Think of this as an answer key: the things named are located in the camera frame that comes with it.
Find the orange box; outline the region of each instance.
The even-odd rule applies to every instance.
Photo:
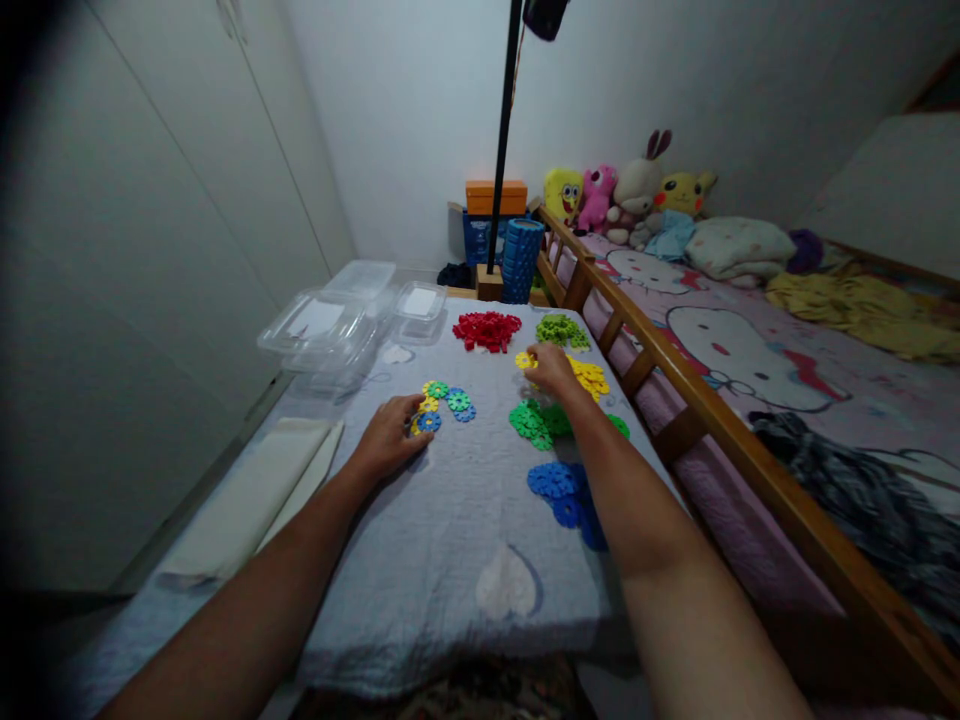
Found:
[[[527,212],[527,186],[523,180],[504,180],[501,215]],[[493,180],[467,180],[467,214],[493,215]]]

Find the pillow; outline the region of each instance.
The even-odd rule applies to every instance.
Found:
[[[769,280],[782,272],[797,246],[773,223],[751,218],[710,218],[697,223],[697,231],[687,245],[690,263],[714,280],[728,280],[744,272]],[[747,266],[744,263],[758,263]],[[763,268],[762,274],[753,269]]]

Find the white cabinet door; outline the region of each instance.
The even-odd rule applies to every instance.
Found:
[[[274,302],[283,307],[297,290],[325,283],[327,261],[215,0],[90,0],[90,6]]]
[[[18,560],[104,590],[273,377],[276,305],[90,9],[64,25],[5,197]]]
[[[243,52],[266,103],[331,275],[357,257],[319,114],[283,0],[241,0]]]

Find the left hand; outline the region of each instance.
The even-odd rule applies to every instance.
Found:
[[[405,427],[423,400],[423,395],[398,395],[381,405],[347,465],[371,482],[378,482],[429,445],[432,432],[407,437]]]

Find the pink plush toy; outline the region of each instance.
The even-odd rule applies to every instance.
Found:
[[[610,195],[617,186],[617,171],[609,165],[601,165],[594,171],[583,173],[583,197],[586,202],[580,211],[577,230],[599,232],[610,209]]]

